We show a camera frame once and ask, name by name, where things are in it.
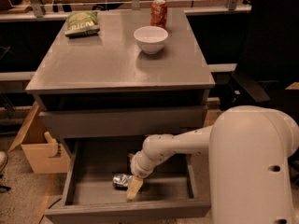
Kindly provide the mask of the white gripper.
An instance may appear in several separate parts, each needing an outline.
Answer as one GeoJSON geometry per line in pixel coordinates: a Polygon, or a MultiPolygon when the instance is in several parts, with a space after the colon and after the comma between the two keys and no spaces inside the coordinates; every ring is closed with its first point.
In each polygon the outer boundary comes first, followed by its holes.
{"type": "Polygon", "coordinates": [[[147,178],[153,172],[152,169],[146,170],[142,168],[139,163],[133,159],[133,156],[134,154],[132,153],[128,154],[128,158],[132,159],[130,163],[130,169],[131,173],[134,175],[129,181],[126,192],[126,200],[128,202],[132,201],[136,197],[137,193],[143,186],[143,179],[147,178]]]}

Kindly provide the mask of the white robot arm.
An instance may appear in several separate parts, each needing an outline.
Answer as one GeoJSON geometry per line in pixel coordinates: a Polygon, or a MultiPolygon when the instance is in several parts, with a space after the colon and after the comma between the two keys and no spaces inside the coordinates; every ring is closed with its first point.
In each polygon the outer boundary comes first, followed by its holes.
{"type": "Polygon", "coordinates": [[[144,179],[175,154],[206,153],[213,224],[296,224],[288,158],[298,145],[289,115],[243,105],[202,129],[148,136],[130,168],[144,179]]]}

